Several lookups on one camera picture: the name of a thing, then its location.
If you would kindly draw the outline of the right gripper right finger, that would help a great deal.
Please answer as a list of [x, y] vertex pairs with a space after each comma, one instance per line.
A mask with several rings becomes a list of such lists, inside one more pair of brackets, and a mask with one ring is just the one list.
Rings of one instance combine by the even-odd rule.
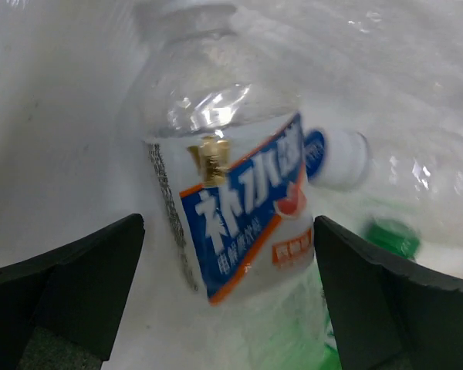
[[407, 359], [412, 369], [463, 369], [463, 279], [420, 266], [325, 216], [314, 247], [345, 369]]

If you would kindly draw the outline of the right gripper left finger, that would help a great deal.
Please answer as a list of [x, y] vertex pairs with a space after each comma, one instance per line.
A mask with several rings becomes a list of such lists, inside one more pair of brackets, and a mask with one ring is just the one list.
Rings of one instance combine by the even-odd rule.
[[0, 267], [0, 369], [99, 369], [110, 359], [140, 252], [131, 214]]

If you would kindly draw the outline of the green soda bottle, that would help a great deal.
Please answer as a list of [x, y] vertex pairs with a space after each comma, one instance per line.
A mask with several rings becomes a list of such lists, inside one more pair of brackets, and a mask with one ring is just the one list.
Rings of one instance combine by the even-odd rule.
[[322, 295], [341, 369], [409, 369], [387, 262], [410, 260], [416, 231], [392, 218], [371, 220], [357, 235], [326, 216], [313, 222]]

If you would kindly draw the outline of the blue white label bottle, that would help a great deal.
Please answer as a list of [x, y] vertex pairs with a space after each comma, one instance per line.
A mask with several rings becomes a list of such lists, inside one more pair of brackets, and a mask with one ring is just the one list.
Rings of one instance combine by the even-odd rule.
[[237, 17], [229, 1], [137, 3], [149, 55], [120, 112], [152, 166], [184, 279], [212, 305], [313, 260], [298, 96]]

